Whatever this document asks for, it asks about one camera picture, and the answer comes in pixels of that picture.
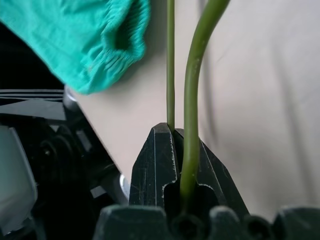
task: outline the black machine part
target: black machine part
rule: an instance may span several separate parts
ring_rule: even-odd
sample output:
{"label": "black machine part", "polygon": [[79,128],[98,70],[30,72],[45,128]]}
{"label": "black machine part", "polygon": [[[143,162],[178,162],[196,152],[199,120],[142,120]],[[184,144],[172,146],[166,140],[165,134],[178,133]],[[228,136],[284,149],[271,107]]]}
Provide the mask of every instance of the black machine part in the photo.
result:
{"label": "black machine part", "polygon": [[133,166],[129,206],[101,211],[94,240],[318,240],[320,209],[286,208],[270,224],[249,214],[221,161],[200,140],[193,206],[180,212],[184,131],[153,127]]}

